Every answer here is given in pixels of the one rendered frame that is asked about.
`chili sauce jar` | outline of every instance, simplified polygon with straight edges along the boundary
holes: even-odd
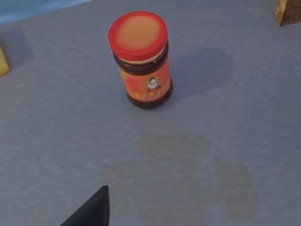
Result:
[[[165,22],[151,12],[131,12],[111,25],[108,38],[129,101],[144,109],[163,105],[173,91]]]

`gray tabletop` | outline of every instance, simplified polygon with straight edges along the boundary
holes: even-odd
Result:
[[[0,27],[0,225],[57,226],[102,185],[111,226],[283,226],[301,217],[301,24],[276,0],[93,0]],[[162,16],[174,93],[131,106],[107,43]]]

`printed face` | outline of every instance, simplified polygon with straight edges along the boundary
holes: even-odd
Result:
[[[157,79],[156,78],[149,79],[147,86],[149,89],[155,89],[156,87],[158,87]]]

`blue strip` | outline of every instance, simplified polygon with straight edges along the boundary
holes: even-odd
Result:
[[[0,0],[0,25],[88,1],[90,0]]]

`red lid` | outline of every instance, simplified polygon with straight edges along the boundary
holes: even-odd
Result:
[[[167,27],[156,14],[136,11],[117,19],[109,30],[113,53],[124,60],[143,61],[157,55],[167,43]]]

